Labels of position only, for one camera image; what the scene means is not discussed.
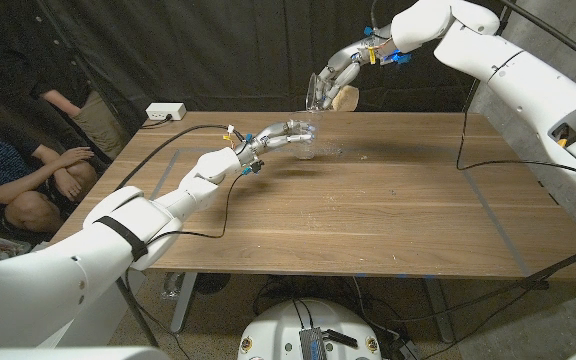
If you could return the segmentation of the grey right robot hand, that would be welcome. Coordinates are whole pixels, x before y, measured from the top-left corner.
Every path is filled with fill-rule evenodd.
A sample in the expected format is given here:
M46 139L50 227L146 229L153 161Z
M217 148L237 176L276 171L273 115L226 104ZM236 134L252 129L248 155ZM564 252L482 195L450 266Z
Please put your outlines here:
M391 26L376 28L370 34L336 52L318 75L311 77L307 107L313 110L354 111L359 89L351 82L363 65L386 65L394 61L397 47Z

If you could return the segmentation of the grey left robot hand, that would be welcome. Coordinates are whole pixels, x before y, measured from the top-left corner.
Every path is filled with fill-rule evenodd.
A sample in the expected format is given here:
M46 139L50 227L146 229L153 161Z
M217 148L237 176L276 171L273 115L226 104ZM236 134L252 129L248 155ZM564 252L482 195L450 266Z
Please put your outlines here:
M242 166L252 165L258 157L292 143L311 143L316 127L308 121L288 120L269 125L257 135L239 144L234 152Z

